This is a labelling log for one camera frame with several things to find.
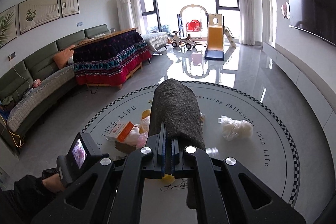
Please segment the black sleeved left forearm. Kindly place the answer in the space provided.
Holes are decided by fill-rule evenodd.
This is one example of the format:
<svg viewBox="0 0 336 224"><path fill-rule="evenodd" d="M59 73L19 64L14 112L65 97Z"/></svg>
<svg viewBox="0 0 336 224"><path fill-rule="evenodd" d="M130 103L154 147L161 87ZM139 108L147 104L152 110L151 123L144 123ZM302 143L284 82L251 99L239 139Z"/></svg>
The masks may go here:
<svg viewBox="0 0 336 224"><path fill-rule="evenodd" d="M31 223L61 193L49 191L43 179L28 174L12 190L1 191L1 223Z"/></svg>

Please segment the person's left hand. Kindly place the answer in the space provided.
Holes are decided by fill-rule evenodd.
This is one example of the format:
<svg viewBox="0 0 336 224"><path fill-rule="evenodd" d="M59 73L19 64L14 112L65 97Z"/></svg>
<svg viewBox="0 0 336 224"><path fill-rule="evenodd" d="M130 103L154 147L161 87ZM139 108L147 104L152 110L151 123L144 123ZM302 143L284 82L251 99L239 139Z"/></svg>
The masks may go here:
<svg viewBox="0 0 336 224"><path fill-rule="evenodd" d="M52 193L63 192L65 190L58 173L43 179L42 183Z"/></svg>

